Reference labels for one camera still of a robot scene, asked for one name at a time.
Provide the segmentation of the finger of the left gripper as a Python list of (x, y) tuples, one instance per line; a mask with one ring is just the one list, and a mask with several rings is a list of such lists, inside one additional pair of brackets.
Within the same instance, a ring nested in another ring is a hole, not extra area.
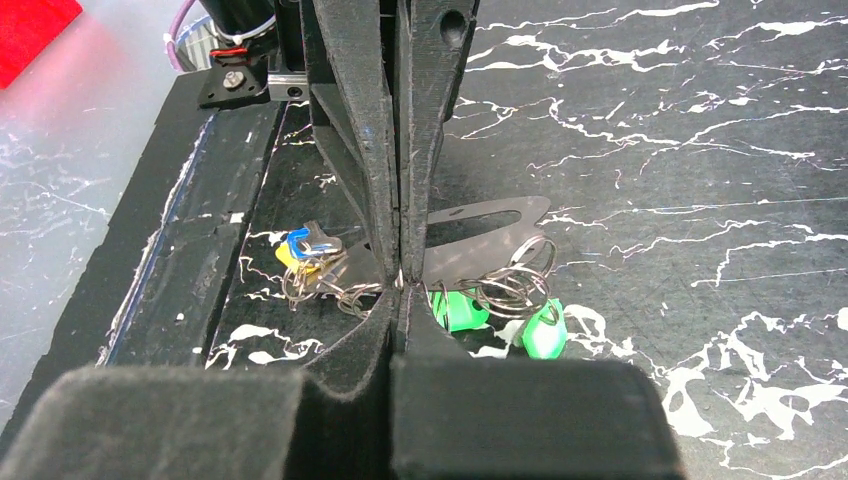
[(362, 222), (381, 279), (399, 273), (394, 121), (377, 1), (300, 4), (313, 138)]
[(429, 193), (444, 124), (452, 118), (477, 23), (477, 1), (400, 1), (396, 34), (396, 147), (400, 269), (423, 280)]

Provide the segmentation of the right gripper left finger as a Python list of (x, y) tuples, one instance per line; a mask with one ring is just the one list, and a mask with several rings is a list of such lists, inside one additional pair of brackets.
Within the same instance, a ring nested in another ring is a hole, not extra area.
[(36, 403), (5, 479), (385, 479), (386, 293), (304, 365), (278, 372), (81, 368)]

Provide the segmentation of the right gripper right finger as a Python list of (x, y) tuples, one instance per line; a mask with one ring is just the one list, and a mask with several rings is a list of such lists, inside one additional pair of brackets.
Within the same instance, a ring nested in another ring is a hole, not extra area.
[(439, 328), (424, 290), (394, 326), (398, 479), (682, 479), (658, 393), (609, 360), (475, 359)]

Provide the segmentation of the green key tag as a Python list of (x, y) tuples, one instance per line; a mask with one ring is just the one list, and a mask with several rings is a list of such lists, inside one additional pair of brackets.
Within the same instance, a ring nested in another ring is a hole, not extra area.
[(519, 338), (530, 358), (559, 358), (567, 342), (567, 326), (560, 300), (549, 299), (540, 311), (525, 322)]
[(450, 333), (479, 329), (489, 320), (487, 310), (458, 291), (432, 292), (430, 303), (436, 322)]

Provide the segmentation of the blue key tag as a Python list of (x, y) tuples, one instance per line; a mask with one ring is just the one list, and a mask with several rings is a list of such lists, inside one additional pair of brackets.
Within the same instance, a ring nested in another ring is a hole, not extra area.
[(343, 242), (338, 237), (327, 235), (315, 220), (308, 221), (302, 228), (290, 232), (286, 242), (292, 256), (297, 260), (338, 254), (344, 249)]

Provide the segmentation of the yellow key tag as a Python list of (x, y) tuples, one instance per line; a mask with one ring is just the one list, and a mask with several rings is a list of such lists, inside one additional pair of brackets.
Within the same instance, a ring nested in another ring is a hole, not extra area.
[(288, 243), (281, 243), (276, 248), (275, 258), (293, 274), (309, 275), (320, 267), (314, 256), (303, 254)]

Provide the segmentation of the large silver carabiner keyring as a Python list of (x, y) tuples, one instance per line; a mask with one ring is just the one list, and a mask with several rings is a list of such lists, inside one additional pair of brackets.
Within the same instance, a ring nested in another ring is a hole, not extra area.
[[(531, 195), (487, 200), (433, 211), (428, 214), (430, 227), (445, 228), (447, 238), (423, 253), (423, 281), (430, 286), (442, 281), (452, 289), (461, 279), (478, 278), (506, 266), (516, 250), (542, 230), (536, 223), (548, 212), (551, 200)], [(518, 218), (499, 228), (470, 235), (467, 228), (479, 217), (514, 212)], [(372, 252), (370, 238), (364, 236), (349, 245), (346, 256), (328, 266), (322, 274), (313, 274), (306, 292), (330, 293), (335, 286), (347, 289), (357, 284), (377, 283), (380, 265)]]

